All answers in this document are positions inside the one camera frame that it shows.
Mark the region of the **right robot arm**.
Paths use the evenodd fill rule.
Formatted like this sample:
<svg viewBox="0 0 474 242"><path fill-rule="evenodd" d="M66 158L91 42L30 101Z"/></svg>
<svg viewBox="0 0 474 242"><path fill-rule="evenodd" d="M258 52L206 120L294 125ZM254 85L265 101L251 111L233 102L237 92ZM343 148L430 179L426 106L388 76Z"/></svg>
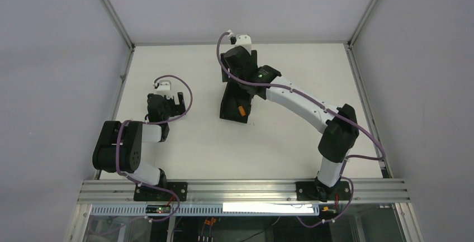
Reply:
<svg viewBox="0 0 474 242"><path fill-rule="evenodd" d="M317 147L322 156L320 170L314 185L303 192L308 200L321 202L336 196L344 159L359 137L359 130L352 126L357 121L354 108L348 104L338 107L322 101L313 103L298 94L277 69L269 65L257 66L254 50L235 46L225 53L218 53L217 57L224 67L223 73L230 73L230 80L244 92L287 108L321 133Z"/></svg>

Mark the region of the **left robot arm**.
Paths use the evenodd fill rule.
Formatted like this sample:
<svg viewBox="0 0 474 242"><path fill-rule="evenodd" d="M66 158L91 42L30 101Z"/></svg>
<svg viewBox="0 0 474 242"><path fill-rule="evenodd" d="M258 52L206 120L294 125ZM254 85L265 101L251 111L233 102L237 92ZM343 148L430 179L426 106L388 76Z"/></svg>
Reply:
<svg viewBox="0 0 474 242"><path fill-rule="evenodd" d="M140 183L167 188L165 171L141 159L143 143L165 142L169 120L186 111L184 95L178 101L165 94L147 95L147 123L105 121L92 156L94 168L107 173L124 174Z"/></svg>

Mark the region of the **orange handle screwdriver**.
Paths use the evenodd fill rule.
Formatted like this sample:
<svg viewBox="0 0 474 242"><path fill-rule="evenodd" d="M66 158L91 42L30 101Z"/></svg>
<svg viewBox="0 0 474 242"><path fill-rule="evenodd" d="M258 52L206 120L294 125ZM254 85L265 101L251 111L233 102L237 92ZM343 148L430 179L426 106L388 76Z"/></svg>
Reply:
<svg viewBox="0 0 474 242"><path fill-rule="evenodd" d="M245 117L247 115L244 106L242 105L240 99L235 98L235 103L237 105L237 109L241 117Z"/></svg>

